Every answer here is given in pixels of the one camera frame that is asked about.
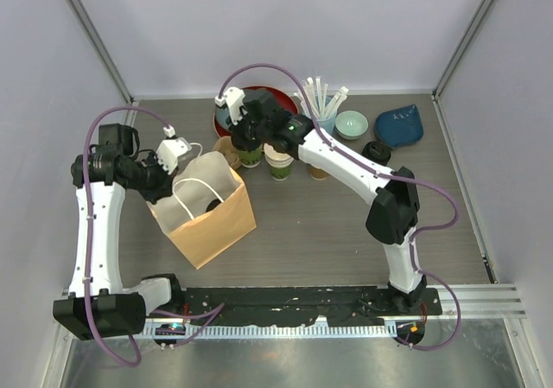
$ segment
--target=white enclosure wall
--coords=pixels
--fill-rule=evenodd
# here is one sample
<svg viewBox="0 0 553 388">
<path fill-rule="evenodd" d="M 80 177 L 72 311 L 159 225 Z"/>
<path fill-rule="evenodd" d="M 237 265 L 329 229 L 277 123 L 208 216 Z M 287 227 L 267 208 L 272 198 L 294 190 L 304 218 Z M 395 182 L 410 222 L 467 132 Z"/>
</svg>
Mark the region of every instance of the white enclosure wall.
<svg viewBox="0 0 553 388">
<path fill-rule="evenodd" d="M 480 0 L 82 0 L 139 98 L 213 94 L 275 62 L 360 91 L 435 88 Z M 256 70 L 237 84 L 291 84 Z"/>
<path fill-rule="evenodd" d="M 442 96 L 499 278 L 515 283 L 551 378 L 553 0 L 498 0 Z"/>
<path fill-rule="evenodd" d="M 0 0 L 0 33 L 0 385 L 34 388 L 76 254 L 69 169 L 122 99 L 65 0 Z"/>
</svg>

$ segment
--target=light blue bowl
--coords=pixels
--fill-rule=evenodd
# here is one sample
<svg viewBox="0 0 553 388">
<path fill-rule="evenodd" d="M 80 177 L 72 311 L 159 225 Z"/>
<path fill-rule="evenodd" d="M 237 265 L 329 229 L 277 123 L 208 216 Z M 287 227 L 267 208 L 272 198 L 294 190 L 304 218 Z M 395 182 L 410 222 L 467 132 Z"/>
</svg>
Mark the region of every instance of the light blue bowl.
<svg viewBox="0 0 553 388">
<path fill-rule="evenodd" d="M 336 118 L 336 130 L 346 140 L 359 139 L 368 128 L 368 120 L 358 111 L 343 111 Z"/>
</svg>

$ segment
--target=blue cloth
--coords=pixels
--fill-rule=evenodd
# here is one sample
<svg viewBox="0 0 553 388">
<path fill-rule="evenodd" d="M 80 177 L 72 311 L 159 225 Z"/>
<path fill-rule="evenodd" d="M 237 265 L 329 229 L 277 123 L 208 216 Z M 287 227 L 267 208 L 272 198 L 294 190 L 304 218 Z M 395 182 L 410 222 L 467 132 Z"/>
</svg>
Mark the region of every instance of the blue cloth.
<svg viewBox="0 0 553 388">
<path fill-rule="evenodd" d="M 393 149 L 418 142 L 424 134 L 418 108 L 416 105 L 407 105 L 385 111 L 374 122 L 374 134 Z"/>
</svg>

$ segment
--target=cable connector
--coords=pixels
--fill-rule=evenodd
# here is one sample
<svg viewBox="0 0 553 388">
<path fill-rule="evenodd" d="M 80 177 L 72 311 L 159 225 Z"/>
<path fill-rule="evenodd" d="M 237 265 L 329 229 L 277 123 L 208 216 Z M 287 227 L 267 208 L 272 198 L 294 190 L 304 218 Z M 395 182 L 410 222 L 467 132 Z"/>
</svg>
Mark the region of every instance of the cable connector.
<svg viewBox="0 0 553 388">
<path fill-rule="evenodd" d="M 168 138 L 175 137 L 175 128 L 171 125 L 169 126 L 163 126 L 163 133 L 165 133 L 165 136 Z"/>
<path fill-rule="evenodd" d="M 185 156 L 192 146 L 184 137 L 165 139 L 156 150 L 157 161 L 168 174 L 172 174 L 179 164 L 179 159 Z"/>
<path fill-rule="evenodd" d="M 215 98 L 215 104 L 219 108 L 222 108 L 226 105 L 228 107 L 231 122 L 232 124 L 236 125 L 240 120 L 242 120 L 243 114 L 245 114 L 245 112 L 243 111 L 244 104 L 242 103 L 244 97 L 245 93 L 243 90 L 240 90 L 237 87 L 229 87 L 226 89 L 225 94 L 223 94 L 222 98 Z"/>
</svg>

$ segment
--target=black cap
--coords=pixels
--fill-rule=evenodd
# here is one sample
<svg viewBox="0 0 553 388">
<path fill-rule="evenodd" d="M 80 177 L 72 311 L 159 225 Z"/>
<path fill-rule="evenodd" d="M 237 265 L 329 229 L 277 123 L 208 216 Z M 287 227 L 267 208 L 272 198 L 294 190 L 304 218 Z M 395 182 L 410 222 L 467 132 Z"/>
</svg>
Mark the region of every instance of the black cap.
<svg viewBox="0 0 553 388">
<path fill-rule="evenodd" d="M 361 155 L 380 165 L 387 165 L 391 158 L 391 149 L 382 142 L 373 140 L 365 145 Z"/>
</svg>

